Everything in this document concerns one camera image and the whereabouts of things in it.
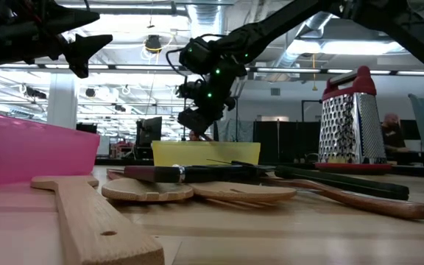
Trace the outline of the grey tarp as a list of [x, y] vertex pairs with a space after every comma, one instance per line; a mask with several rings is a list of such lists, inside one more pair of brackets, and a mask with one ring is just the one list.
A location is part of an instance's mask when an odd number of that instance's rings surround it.
[[253, 142], [253, 121], [225, 119], [213, 125], [213, 137], [216, 141]]

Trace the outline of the pink plastic bin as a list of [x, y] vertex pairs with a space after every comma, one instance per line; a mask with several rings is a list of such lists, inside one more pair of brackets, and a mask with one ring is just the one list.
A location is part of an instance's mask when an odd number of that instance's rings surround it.
[[89, 174], [99, 142], [90, 132], [0, 116], [0, 185]]

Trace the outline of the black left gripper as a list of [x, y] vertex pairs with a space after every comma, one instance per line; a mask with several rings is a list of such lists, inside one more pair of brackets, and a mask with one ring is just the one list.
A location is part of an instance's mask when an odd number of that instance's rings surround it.
[[108, 45], [112, 35], [76, 35], [70, 43], [62, 32], [100, 19], [93, 11], [61, 6], [55, 0], [0, 0], [0, 65], [39, 57], [58, 60], [64, 51], [69, 69], [80, 79], [89, 75], [88, 62]]

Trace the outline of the black partition panel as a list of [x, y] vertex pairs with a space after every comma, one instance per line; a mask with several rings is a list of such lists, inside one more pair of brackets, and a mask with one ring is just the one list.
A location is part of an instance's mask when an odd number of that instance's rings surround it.
[[315, 163], [319, 133], [319, 122], [255, 121], [253, 141], [261, 144], [259, 163]]

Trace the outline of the black-handled steel knife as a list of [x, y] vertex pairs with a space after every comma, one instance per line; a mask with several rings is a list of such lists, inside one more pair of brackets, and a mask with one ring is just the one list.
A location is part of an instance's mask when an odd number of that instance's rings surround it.
[[225, 165], [181, 166], [179, 181], [181, 183], [240, 182], [256, 180], [274, 170], [274, 166], [253, 165], [232, 160]]

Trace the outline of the long ceiling light bar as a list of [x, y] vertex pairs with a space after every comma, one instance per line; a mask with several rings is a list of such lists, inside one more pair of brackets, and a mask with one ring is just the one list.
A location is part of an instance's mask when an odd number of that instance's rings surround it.
[[[26, 65], [22, 63], [10, 63], [0, 65], [1, 70], [5, 71], [68, 71], [66, 64], [34, 64]], [[89, 71], [109, 72], [109, 71], [134, 71], [134, 72], [170, 72], [174, 71], [168, 65], [89, 65]], [[269, 68], [269, 67], [246, 67], [246, 71], [252, 73], [266, 74], [347, 74], [350, 69], [338, 68]], [[390, 76], [413, 76], [424, 77], [424, 71], [396, 71], [396, 70], [371, 70], [371, 75], [390, 75]]]

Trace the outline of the white building column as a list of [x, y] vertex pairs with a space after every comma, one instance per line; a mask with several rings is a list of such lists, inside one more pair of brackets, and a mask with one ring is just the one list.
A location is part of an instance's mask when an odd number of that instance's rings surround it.
[[51, 74], [47, 123], [75, 129], [80, 88], [74, 74]]

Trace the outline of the plain wooden spatula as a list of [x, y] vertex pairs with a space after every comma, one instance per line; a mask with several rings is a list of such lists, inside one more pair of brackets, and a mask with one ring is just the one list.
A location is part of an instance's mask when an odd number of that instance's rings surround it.
[[162, 245], [118, 212], [88, 176], [33, 177], [54, 192], [65, 265], [165, 265]]

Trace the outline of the wooden slotted spoon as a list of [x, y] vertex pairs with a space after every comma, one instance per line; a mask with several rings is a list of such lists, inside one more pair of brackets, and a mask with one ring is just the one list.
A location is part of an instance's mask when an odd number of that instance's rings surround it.
[[276, 202], [292, 199], [294, 188], [250, 185], [243, 183], [209, 182], [189, 183], [194, 194], [208, 199], [238, 202]]

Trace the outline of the dark-bladed black-handled knife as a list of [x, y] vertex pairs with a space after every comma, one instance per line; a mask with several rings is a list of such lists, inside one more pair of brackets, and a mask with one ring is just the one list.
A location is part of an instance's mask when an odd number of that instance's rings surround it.
[[409, 199], [410, 194], [409, 188], [404, 185], [401, 186], [393, 183], [364, 180], [340, 174], [314, 172], [307, 169], [299, 169], [289, 166], [277, 166], [275, 168], [275, 175], [283, 179], [310, 180], [346, 191], [353, 191], [360, 194], [387, 199], [406, 201]]

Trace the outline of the silver spiral air duct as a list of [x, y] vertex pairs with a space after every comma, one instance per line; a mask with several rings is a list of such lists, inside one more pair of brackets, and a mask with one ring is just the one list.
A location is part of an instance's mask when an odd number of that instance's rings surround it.
[[318, 38], [321, 38], [325, 25], [331, 20], [331, 17], [332, 15], [330, 13], [319, 12], [293, 29], [290, 29], [284, 35], [285, 44], [283, 52], [274, 61], [272, 66], [275, 68], [290, 68], [293, 66], [300, 55], [307, 53], [305, 50], [305, 41], [300, 41], [297, 38], [313, 32], [317, 33]]
[[225, 8], [215, 4], [191, 4], [187, 6], [191, 19], [191, 37], [223, 35], [225, 30]]

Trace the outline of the dark wooden spoon metal tip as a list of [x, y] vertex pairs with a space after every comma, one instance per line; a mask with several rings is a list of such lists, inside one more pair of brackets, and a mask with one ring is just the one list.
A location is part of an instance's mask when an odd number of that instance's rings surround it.
[[183, 168], [172, 166], [125, 166], [124, 176], [151, 183], [181, 183], [185, 179]]
[[310, 180], [261, 178], [261, 181], [274, 186], [312, 190], [313, 193], [320, 196], [327, 197], [328, 199], [332, 199], [352, 208], [357, 208], [371, 213], [392, 216], [399, 219], [424, 220], [424, 203], [421, 202], [374, 197], [353, 191], [342, 190], [340, 188], [334, 188], [329, 185]]

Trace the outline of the yellow plastic bin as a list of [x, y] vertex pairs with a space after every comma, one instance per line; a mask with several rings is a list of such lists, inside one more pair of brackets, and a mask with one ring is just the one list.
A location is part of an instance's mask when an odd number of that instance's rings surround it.
[[260, 143], [221, 141], [153, 141], [155, 166], [219, 165], [237, 160], [258, 164]]

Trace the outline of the dark computer monitor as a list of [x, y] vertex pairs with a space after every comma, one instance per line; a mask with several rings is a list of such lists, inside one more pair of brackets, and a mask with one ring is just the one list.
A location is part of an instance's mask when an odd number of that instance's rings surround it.
[[134, 145], [136, 160], [153, 159], [152, 142], [161, 139], [162, 121], [161, 116], [137, 120], [137, 134]]

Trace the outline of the wooden spork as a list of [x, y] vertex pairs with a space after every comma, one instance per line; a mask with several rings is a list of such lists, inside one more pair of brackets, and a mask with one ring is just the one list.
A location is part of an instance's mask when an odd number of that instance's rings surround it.
[[108, 199], [134, 202], [170, 202], [194, 195], [188, 185], [148, 183], [130, 178], [111, 180], [102, 186], [101, 192]]

